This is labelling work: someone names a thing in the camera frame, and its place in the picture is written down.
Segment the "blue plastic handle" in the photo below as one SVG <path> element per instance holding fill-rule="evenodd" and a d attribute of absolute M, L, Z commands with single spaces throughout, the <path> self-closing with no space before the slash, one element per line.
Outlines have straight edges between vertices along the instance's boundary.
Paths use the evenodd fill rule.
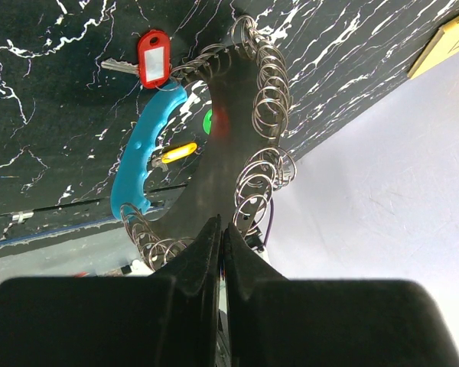
<path fill-rule="evenodd" d="M 176 83 L 170 83 L 163 89 L 146 105 L 125 147 L 110 197 L 112 214 L 117 219 L 121 219 L 121 205 L 124 203 L 131 203 L 143 214 L 151 205 L 143 189 L 148 177 L 148 159 L 155 149 L 156 137 L 168 122 L 168 116 L 187 101 L 184 87 L 177 88 Z"/>

